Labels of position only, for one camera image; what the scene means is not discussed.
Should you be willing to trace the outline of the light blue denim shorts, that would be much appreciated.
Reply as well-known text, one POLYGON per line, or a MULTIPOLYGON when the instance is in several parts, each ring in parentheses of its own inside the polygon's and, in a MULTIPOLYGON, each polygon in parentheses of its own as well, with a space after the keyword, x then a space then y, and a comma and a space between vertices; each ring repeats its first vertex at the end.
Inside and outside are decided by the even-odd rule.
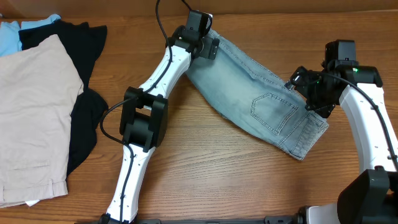
POLYGON ((220 41, 214 60, 198 58, 186 74, 205 100, 247 133, 302 160, 328 128, 325 118, 268 68, 211 30, 220 41))

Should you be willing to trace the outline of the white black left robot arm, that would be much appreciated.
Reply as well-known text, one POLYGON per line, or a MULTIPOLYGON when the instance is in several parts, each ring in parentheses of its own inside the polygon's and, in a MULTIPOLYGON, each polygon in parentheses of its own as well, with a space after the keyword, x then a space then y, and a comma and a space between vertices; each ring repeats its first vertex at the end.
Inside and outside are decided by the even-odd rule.
POLYGON ((213 60, 219 39, 208 37, 213 16, 190 11, 187 23, 166 37, 165 53, 149 79, 139 88, 129 87, 122 108, 119 132, 123 161, 113 199, 100 223, 133 223, 137 217, 141 186, 149 160, 164 137, 168 124, 168 98, 180 77, 196 58, 213 60))

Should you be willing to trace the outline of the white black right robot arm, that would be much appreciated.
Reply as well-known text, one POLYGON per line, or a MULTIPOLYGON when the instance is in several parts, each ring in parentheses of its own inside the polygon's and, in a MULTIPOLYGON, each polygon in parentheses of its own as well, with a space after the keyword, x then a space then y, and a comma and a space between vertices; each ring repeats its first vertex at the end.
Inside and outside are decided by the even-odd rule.
POLYGON ((296 223, 397 223, 397 137, 386 111, 376 67, 361 66, 355 42, 325 46, 323 70, 299 67, 287 87, 306 99, 305 108, 328 118, 340 106, 348 118, 359 159, 359 175, 336 203, 303 207, 296 223))

